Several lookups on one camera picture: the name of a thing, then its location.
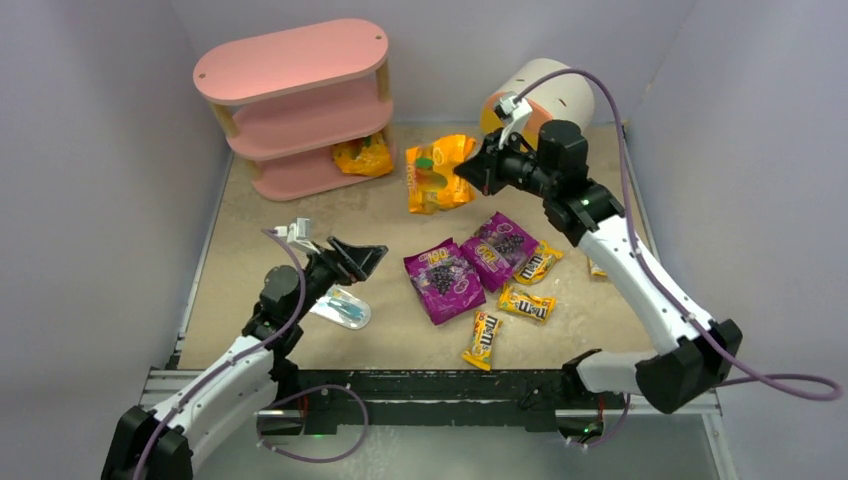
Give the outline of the orange gummy candy bag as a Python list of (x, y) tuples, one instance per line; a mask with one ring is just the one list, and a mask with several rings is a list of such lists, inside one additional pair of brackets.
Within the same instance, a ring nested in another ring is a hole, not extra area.
[(394, 170), (391, 150), (382, 132), (335, 144), (331, 157), (347, 175), (382, 177)]
[(434, 214), (464, 206), (475, 199), (471, 185), (454, 168), (475, 150), (467, 135), (443, 136), (405, 151), (407, 209), (412, 214)]

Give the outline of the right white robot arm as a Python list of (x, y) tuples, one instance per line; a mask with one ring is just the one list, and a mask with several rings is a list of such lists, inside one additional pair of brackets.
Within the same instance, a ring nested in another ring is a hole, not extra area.
[(539, 197), (548, 222), (607, 274), (653, 346), (641, 353), (590, 350), (570, 360), (563, 366), (567, 391), (636, 394), (672, 414), (723, 382), (742, 331), (689, 298), (630, 233), (625, 207), (589, 176), (589, 145), (581, 128), (548, 121), (536, 149), (527, 146), (517, 133), (502, 142), (493, 132), (454, 172), (484, 195), (512, 186)]

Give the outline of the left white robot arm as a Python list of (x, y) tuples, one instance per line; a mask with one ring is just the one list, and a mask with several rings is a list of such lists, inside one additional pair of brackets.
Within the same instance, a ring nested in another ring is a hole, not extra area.
[(388, 252), (329, 237), (305, 241), (307, 263), (272, 268), (240, 336), (213, 365), (177, 393), (118, 420), (103, 479), (191, 479), (211, 453), (258, 410), (301, 396), (298, 368), (288, 360), (299, 323), (334, 286), (363, 282)]

